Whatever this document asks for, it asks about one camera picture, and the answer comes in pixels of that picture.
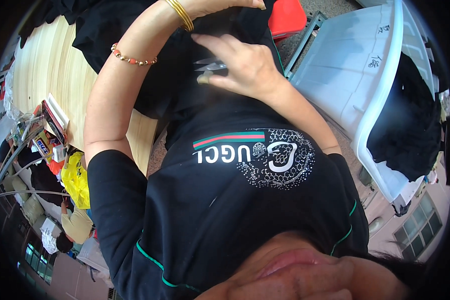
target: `fingernail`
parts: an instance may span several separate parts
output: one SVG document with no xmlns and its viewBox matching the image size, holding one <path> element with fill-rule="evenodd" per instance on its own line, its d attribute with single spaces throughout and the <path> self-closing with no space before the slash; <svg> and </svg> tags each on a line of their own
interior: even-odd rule
<svg viewBox="0 0 450 300">
<path fill-rule="evenodd" d="M 208 80 L 210 79 L 210 76 L 212 76 L 214 73 L 212 71 L 204 71 L 202 75 L 199 75 L 197 77 L 197 82 L 199 85 L 207 85 Z"/>
<path fill-rule="evenodd" d="M 261 1 L 261 0 L 253 0 L 252 5 L 253 5 L 253 7 L 259 8 L 259 9 L 261 9 L 261 10 L 263 10 L 263 11 L 264 11 L 265 9 L 267 9 L 267 8 L 265 7 L 265 3 L 264 3 L 263 1 Z"/>
</svg>

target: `window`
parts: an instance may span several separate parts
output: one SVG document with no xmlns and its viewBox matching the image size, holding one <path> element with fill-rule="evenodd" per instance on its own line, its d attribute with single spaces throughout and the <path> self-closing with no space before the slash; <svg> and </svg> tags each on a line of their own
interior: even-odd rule
<svg viewBox="0 0 450 300">
<path fill-rule="evenodd" d="M 430 195 L 425 192 L 414 212 L 395 232 L 405 260 L 414 261 L 442 227 Z"/>
<path fill-rule="evenodd" d="M 47 284 L 52 282 L 53 265 L 57 255 L 49 254 L 42 246 L 42 241 L 38 236 L 33 235 L 25 250 L 25 260 L 30 267 L 42 278 Z"/>
</svg>

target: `gold bangle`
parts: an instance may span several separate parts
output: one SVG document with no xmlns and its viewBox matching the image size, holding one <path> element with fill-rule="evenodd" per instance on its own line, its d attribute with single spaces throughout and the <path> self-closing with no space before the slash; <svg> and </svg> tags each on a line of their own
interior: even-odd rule
<svg viewBox="0 0 450 300">
<path fill-rule="evenodd" d="M 192 32 L 193 30 L 193 22 L 190 18 L 189 14 L 183 9 L 183 6 L 177 1 L 177 0 L 165 0 L 168 4 L 170 4 L 171 7 L 176 11 L 176 13 L 182 18 L 183 20 L 183 28 L 188 31 Z"/>
</svg>

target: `beaded bracelet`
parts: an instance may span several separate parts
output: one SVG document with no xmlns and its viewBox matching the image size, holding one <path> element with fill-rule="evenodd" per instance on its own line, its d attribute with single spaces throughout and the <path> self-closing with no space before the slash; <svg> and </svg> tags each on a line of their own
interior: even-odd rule
<svg viewBox="0 0 450 300">
<path fill-rule="evenodd" d="M 123 56 L 120 53 L 120 51 L 117 50 L 117 44 L 118 43 L 114 43 L 112 45 L 111 51 L 113 52 L 113 55 L 118 57 L 118 58 L 120 58 L 121 61 L 126 61 L 126 62 L 128 62 L 128 63 L 130 63 L 132 65 L 139 65 L 139 66 L 153 65 L 153 64 L 157 63 L 157 58 L 156 57 L 153 60 L 151 60 L 151 61 L 148 61 L 148 60 L 146 60 L 146 61 L 138 61 L 138 60 L 136 60 L 134 58 Z"/>
</svg>

